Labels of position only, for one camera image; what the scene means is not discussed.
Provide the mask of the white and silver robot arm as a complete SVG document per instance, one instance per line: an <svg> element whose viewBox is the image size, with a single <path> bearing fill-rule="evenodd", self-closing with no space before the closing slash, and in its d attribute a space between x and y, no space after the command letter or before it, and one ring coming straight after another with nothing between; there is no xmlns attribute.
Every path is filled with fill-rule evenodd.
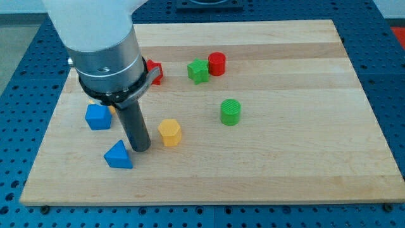
<svg viewBox="0 0 405 228"><path fill-rule="evenodd" d="M147 0L44 0L88 96L122 110L148 90L159 68L148 70L132 13Z"/></svg>

